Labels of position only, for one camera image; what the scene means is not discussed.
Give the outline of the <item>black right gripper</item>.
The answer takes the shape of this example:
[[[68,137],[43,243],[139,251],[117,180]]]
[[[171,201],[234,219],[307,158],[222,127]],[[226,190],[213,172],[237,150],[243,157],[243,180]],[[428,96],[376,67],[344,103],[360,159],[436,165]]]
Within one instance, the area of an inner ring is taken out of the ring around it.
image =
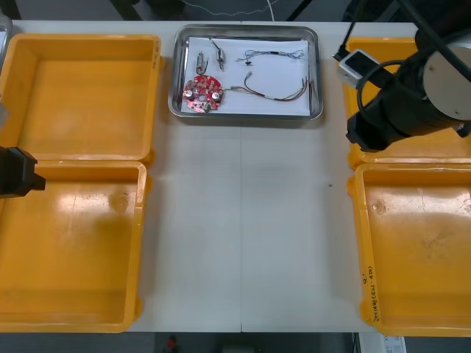
[[[400,140],[392,124],[395,106],[400,100],[396,93],[379,93],[367,106],[361,94],[356,94],[358,112],[347,121],[346,137],[362,151],[377,152]]]

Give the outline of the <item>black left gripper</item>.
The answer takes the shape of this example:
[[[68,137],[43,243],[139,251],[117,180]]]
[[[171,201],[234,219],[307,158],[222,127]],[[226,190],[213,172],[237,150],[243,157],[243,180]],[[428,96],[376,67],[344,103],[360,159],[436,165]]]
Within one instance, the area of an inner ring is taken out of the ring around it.
[[[38,161],[18,147],[1,147],[1,198],[23,197],[42,191],[46,180],[35,173]]]

